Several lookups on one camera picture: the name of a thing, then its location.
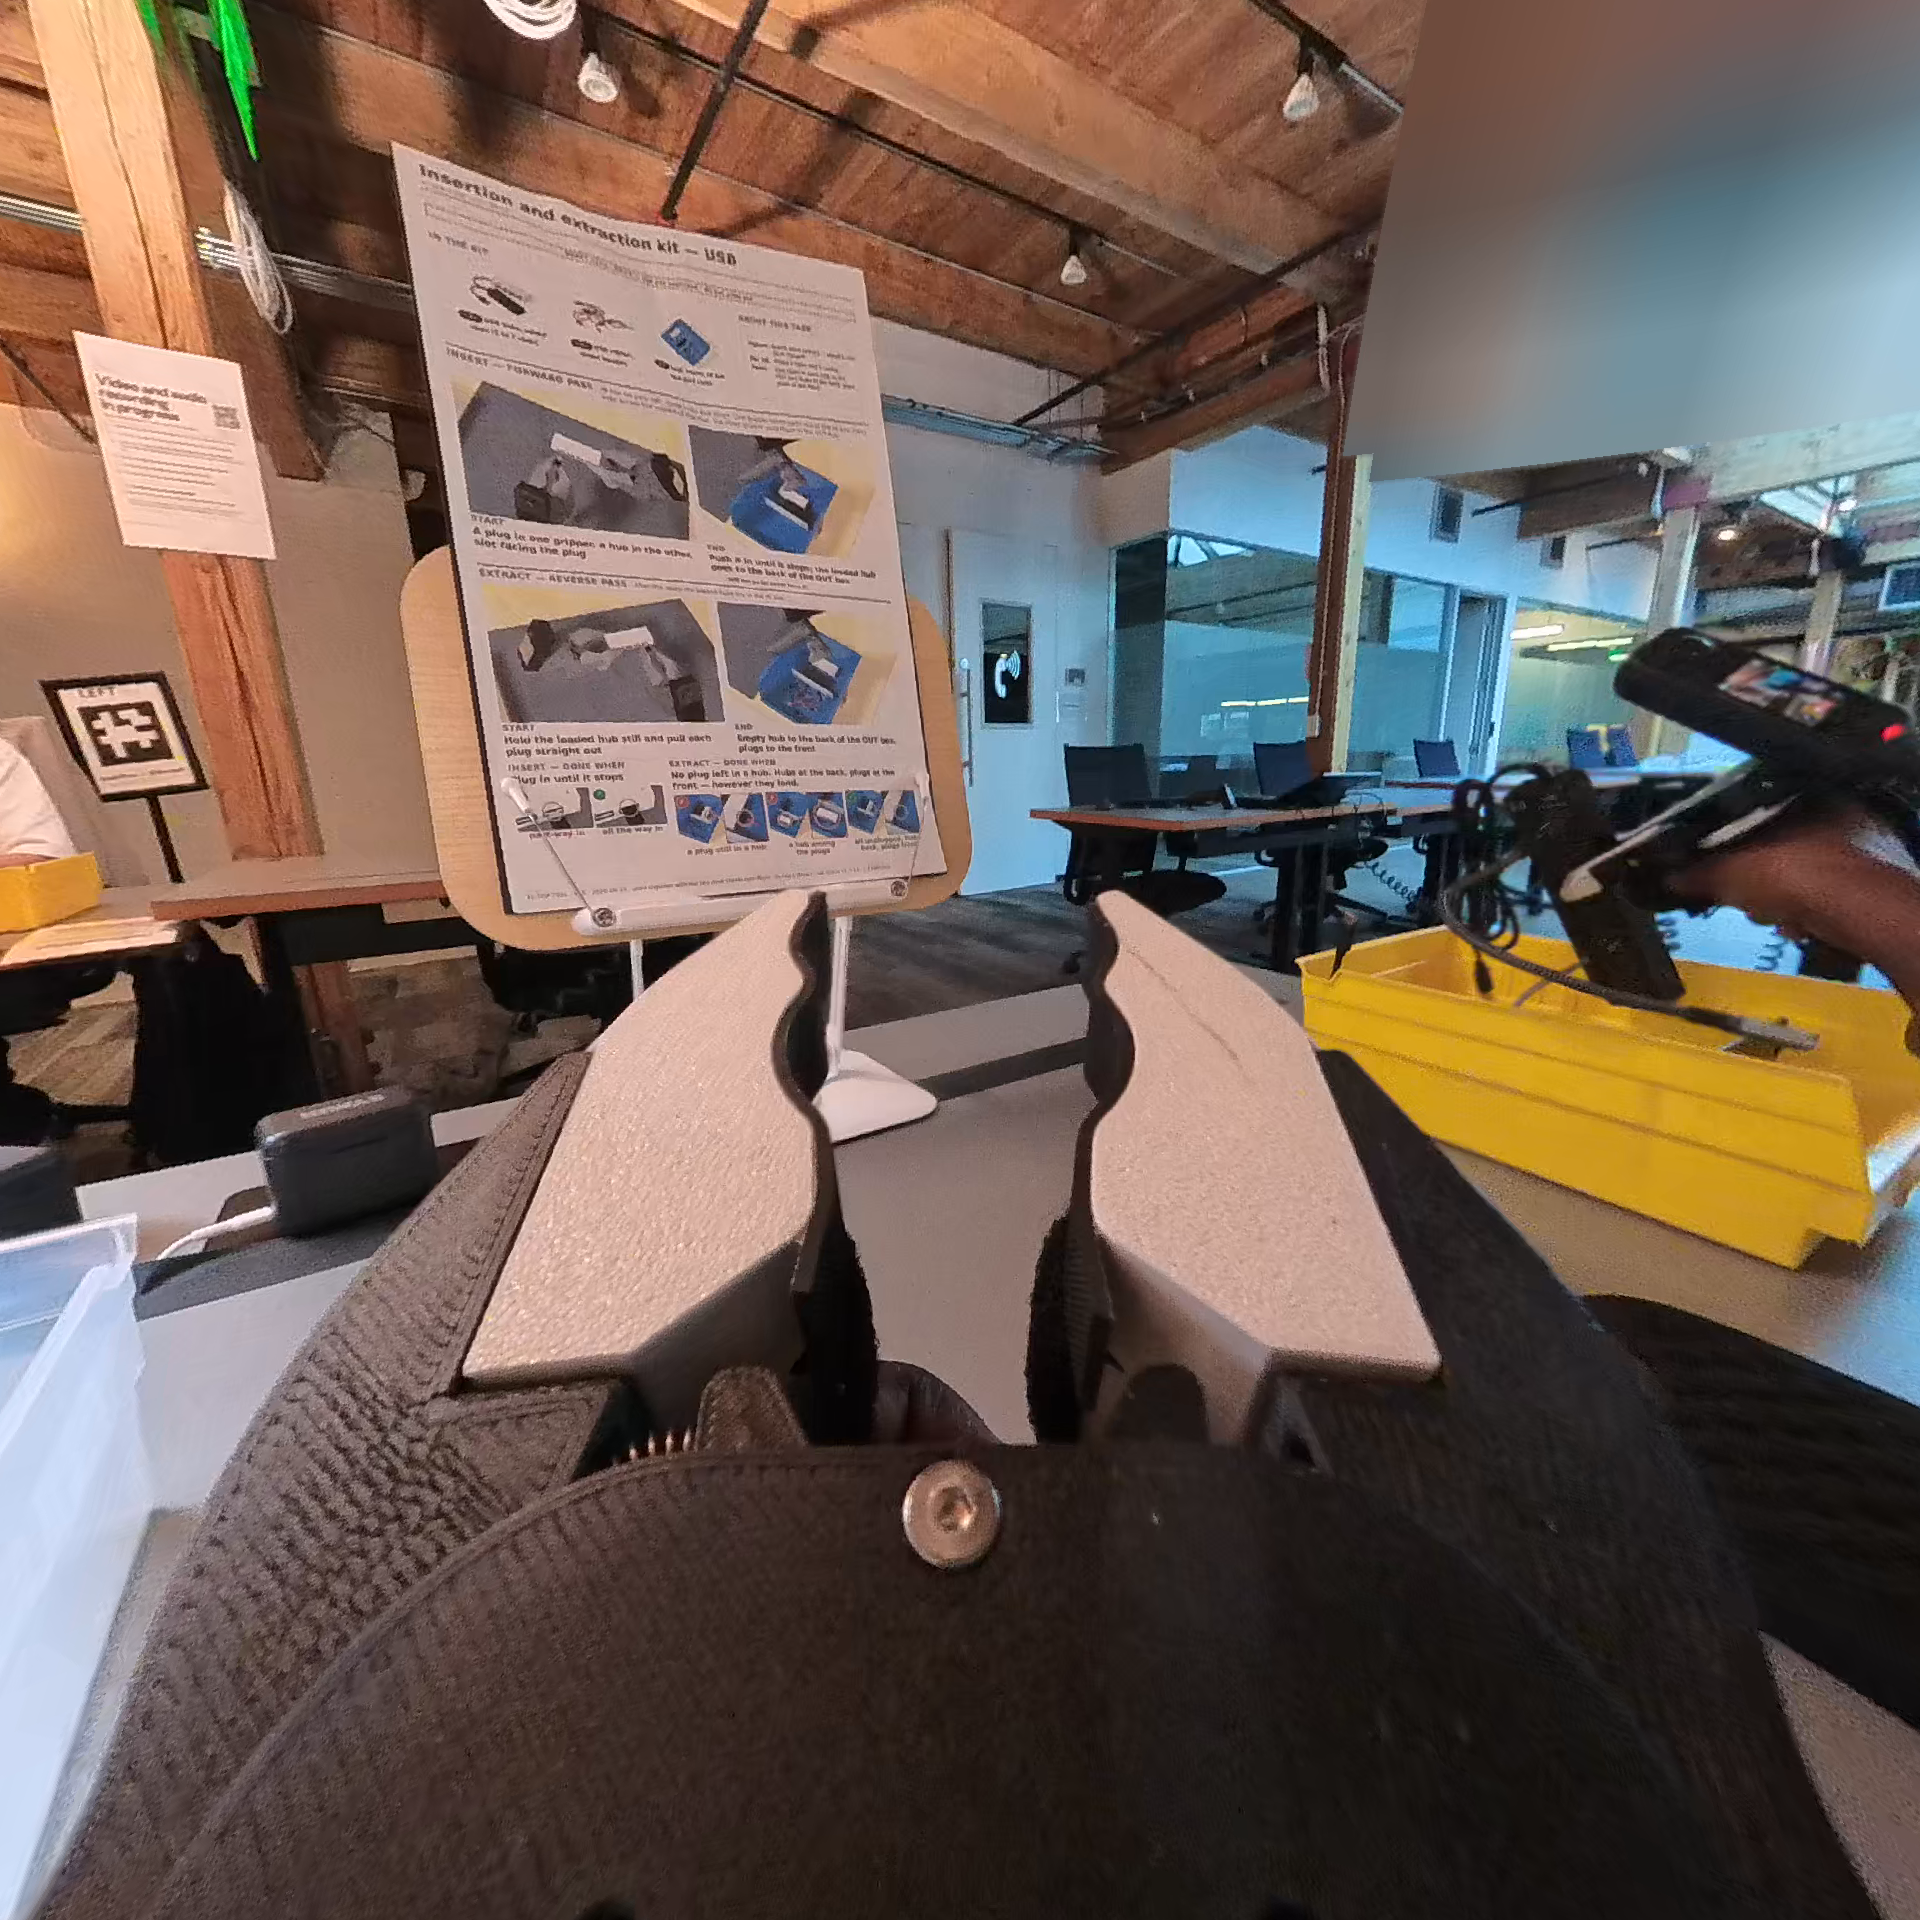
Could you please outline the white sheet stand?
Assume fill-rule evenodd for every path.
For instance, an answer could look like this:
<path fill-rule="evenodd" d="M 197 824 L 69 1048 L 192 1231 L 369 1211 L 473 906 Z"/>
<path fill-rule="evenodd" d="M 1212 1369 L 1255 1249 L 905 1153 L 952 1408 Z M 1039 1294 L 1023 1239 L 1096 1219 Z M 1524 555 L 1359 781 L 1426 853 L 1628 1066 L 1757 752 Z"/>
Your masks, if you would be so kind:
<path fill-rule="evenodd" d="M 776 889 L 773 882 L 724 882 L 718 889 L 669 887 L 662 897 L 646 897 L 631 906 L 592 898 L 566 866 L 556 833 L 534 817 L 524 787 L 503 775 L 496 789 L 527 817 L 537 843 L 552 857 L 576 904 L 569 928 L 584 939 L 599 936 L 625 943 L 634 968 L 646 936 L 664 938 L 672 928 L 724 928 L 746 919 Z M 840 881 L 822 889 L 832 925 L 832 968 L 824 1017 L 828 1073 L 813 1106 L 828 1123 L 834 1145 L 888 1134 L 933 1115 L 938 1106 L 937 1096 L 847 1046 L 853 919 L 865 910 L 894 912 L 905 909 L 906 889 L 909 879 Z"/>

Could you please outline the wooden office desk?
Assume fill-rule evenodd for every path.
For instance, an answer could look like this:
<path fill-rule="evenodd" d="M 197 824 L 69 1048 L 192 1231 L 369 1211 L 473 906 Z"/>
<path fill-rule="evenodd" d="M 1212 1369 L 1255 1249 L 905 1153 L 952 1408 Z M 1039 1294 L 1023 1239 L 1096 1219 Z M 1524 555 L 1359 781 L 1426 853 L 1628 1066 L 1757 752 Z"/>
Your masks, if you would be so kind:
<path fill-rule="evenodd" d="M 1276 894 L 1265 919 L 1265 951 L 1257 963 L 1270 973 L 1298 974 L 1298 963 L 1325 946 L 1325 922 L 1334 904 L 1334 853 L 1372 838 L 1442 843 L 1456 839 L 1449 798 L 1386 787 L 1359 791 L 1356 801 L 1319 807 L 1032 807 L 1029 815 L 1087 842 L 1152 838 L 1167 851 L 1199 843 L 1249 843 L 1273 851 Z"/>

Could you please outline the yellow plastic bin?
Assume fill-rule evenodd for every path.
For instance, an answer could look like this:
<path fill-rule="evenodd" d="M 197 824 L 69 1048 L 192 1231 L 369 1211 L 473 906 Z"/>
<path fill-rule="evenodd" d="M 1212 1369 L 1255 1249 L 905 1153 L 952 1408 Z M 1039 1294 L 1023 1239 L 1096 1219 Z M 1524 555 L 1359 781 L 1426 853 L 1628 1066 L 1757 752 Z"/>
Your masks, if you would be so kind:
<path fill-rule="evenodd" d="M 1916 1198 L 1917 1066 L 1889 992 L 1681 963 L 1687 1002 L 1789 1023 L 1737 1038 L 1476 955 L 1442 928 L 1300 961 L 1312 1041 L 1356 1059 L 1430 1138 L 1744 1256 L 1864 1246 Z"/>

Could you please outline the black charger box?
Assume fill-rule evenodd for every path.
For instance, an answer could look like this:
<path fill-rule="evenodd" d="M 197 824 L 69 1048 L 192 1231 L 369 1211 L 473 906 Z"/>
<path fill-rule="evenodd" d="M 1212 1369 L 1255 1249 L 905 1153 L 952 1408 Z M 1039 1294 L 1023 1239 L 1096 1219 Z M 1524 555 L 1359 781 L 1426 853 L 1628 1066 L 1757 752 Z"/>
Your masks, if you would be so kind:
<path fill-rule="evenodd" d="M 272 1227 L 287 1239 L 409 1210 L 440 1179 L 430 1111 L 404 1088 L 270 1113 L 256 1123 L 254 1151 Z"/>

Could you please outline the person's right hand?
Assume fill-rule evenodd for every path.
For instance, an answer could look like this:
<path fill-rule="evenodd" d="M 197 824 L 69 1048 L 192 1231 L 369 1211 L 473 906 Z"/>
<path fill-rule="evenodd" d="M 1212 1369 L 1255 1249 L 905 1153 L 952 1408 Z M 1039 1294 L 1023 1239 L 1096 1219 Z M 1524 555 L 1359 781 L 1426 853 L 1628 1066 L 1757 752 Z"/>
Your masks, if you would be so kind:
<path fill-rule="evenodd" d="M 1908 1008 L 1916 1050 L 1917 871 L 1882 824 L 1858 809 L 1775 824 L 1708 853 L 1672 879 L 1672 891 L 1880 973 Z"/>

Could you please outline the white notice paper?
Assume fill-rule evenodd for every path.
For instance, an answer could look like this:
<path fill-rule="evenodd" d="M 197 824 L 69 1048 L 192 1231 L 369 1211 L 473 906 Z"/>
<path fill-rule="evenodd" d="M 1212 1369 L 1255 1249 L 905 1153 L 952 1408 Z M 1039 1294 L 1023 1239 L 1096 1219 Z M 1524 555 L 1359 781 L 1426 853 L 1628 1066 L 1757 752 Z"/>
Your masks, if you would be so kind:
<path fill-rule="evenodd" d="M 277 561 L 238 365 L 74 334 L 93 437 L 132 550 Z"/>

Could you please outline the clear plastic bin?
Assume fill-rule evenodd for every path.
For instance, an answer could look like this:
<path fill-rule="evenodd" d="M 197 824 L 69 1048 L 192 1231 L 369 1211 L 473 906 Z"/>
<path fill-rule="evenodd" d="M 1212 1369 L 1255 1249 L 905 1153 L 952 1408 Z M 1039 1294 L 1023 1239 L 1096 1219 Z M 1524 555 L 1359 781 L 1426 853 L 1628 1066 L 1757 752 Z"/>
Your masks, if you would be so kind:
<path fill-rule="evenodd" d="M 135 1317 L 137 1219 L 4 1243 L 4 1817 L 54 1795 L 152 1512 Z"/>

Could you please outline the small yellow tray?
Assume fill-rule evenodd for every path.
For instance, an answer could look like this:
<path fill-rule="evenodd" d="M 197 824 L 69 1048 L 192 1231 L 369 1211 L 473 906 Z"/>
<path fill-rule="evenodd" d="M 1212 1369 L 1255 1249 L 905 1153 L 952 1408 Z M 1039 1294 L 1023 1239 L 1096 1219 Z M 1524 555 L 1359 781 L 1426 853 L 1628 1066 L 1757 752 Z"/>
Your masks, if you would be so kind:
<path fill-rule="evenodd" d="M 0 931 L 29 934 L 86 915 L 104 897 L 90 853 L 4 864 L 0 871 Z"/>

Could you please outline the printed instruction sheet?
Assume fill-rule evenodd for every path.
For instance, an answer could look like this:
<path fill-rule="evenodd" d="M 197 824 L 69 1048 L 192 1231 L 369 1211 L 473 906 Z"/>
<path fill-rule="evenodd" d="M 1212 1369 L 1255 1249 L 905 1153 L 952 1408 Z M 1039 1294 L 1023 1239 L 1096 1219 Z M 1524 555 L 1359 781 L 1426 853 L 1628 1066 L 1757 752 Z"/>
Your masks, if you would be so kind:
<path fill-rule="evenodd" d="M 969 871 L 905 592 L 868 287 L 396 147 L 482 889 L 637 938 Z"/>

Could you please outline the black mouse pad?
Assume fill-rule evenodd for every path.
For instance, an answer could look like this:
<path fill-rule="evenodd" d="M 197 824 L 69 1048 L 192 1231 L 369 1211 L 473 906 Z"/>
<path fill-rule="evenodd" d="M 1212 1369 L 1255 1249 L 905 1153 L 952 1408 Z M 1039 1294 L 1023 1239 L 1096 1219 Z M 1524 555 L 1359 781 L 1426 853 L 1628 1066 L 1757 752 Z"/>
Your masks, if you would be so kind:
<path fill-rule="evenodd" d="M 1917 1726 L 1917 1408 L 1708 1317 L 1596 1294 L 1741 1550 L 1764 1631 Z"/>

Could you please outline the black phone icon sign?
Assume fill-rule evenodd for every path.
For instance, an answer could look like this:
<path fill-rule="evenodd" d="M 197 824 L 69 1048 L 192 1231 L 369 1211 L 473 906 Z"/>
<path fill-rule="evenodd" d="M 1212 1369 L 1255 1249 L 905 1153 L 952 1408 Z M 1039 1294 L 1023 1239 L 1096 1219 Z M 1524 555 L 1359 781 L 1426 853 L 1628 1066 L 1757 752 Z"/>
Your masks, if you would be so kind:
<path fill-rule="evenodd" d="M 988 728 L 1032 725 L 1034 617 L 1025 603 L 984 599 L 978 606 L 978 719 Z"/>

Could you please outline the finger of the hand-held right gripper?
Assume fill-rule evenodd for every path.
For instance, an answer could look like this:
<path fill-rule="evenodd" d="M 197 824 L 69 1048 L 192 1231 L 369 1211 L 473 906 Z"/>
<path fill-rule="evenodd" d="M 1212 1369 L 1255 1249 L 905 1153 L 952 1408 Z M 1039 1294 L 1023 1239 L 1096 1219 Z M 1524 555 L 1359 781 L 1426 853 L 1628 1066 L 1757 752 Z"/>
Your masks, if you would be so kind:
<path fill-rule="evenodd" d="M 1551 886 L 1551 901 L 1584 906 L 1599 897 L 1617 897 L 1655 909 L 1672 891 L 1672 875 L 1689 874 L 1767 827 L 1768 774 L 1730 768 L 1705 784 L 1694 784 L 1644 825 L 1576 862 Z"/>

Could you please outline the black white marker sign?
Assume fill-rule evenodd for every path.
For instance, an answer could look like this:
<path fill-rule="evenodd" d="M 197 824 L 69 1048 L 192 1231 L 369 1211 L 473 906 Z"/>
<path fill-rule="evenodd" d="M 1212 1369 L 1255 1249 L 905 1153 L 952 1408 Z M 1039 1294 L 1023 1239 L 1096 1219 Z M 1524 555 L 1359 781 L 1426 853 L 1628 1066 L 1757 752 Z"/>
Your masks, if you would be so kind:
<path fill-rule="evenodd" d="M 184 879 L 166 798 L 208 794 L 200 754 L 164 672 L 106 679 L 41 679 L 56 730 L 96 802 L 148 811 L 169 882 Z"/>

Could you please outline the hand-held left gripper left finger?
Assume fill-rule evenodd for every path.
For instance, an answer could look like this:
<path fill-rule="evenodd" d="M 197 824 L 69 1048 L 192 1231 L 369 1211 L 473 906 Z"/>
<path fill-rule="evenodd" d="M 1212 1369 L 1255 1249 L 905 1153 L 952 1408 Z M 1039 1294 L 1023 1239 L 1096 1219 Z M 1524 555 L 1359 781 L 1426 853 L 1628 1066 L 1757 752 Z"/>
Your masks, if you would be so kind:
<path fill-rule="evenodd" d="M 479 1387 L 791 1374 L 836 1211 L 824 901 L 713 936 L 592 1048 L 463 1355 Z"/>

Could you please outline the black long usb hub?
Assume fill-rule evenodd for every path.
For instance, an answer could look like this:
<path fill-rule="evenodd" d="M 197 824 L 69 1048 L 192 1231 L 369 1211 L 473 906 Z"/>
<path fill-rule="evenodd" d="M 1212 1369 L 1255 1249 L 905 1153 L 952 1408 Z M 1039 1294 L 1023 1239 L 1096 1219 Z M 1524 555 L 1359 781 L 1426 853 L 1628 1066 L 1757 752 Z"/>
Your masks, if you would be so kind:
<path fill-rule="evenodd" d="M 1672 1008 L 1684 982 L 1657 919 L 1602 881 L 1575 882 L 1598 857 L 1621 847 L 1609 809 L 1580 770 L 1536 774 L 1511 787 L 1503 811 L 1514 830 L 1527 875 L 1549 901 L 1590 985 L 1653 1008 Z"/>

